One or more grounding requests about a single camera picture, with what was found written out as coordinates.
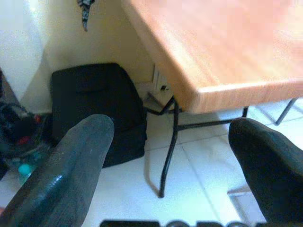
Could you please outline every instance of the black backpack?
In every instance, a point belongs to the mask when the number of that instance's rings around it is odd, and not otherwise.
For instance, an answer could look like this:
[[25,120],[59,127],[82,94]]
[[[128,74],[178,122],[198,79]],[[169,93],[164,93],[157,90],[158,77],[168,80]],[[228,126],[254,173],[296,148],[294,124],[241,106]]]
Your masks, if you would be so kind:
[[115,135],[103,167],[144,155],[146,112],[128,77],[118,64],[84,65],[52,75],[53,137],[66,132],[92,114],[105,114],[114,122]]

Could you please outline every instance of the table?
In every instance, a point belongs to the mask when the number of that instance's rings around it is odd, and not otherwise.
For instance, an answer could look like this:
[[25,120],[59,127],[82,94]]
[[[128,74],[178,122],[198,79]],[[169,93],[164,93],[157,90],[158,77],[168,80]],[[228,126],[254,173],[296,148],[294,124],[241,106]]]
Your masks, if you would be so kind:
[[161,198],[178,131],[232,120],[178,125],[179,105],[199,114],[303,96],[303,0],[123,0],[122,6],[174,92],[161,112],[150,110],[161,115],[175,103]]

